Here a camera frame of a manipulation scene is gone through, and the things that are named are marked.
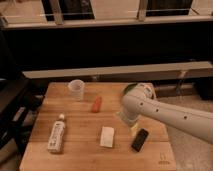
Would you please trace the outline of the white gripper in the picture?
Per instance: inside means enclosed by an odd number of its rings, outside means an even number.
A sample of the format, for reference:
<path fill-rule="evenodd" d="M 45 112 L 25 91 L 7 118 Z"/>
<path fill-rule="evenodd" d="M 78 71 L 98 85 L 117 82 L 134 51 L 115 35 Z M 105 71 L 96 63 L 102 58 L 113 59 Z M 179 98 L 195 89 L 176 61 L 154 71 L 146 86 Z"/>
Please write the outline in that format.
<path fill-rule="evenodd" d="M 136 123 L 139 119 L 139 113 L 133 108 L 127 108 L 122 106 L 118 112 L 118 116 L 121 120 L 130 127 L 131 135 L 135 136 L 139 129 L 139 124 Z"/>

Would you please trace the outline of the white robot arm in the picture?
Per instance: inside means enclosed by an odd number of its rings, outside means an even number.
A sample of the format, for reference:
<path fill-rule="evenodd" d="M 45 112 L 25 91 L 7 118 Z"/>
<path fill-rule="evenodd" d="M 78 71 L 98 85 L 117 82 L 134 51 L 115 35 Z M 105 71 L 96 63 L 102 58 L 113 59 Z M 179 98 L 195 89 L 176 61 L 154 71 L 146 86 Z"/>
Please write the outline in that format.
<path fill-rule="evenodd" d="M 144 115 L 213 144 L 213 113 L 159 102 L 150 84 L 128 85 L 121 105 L 119 115 L 128 126 Z"/>

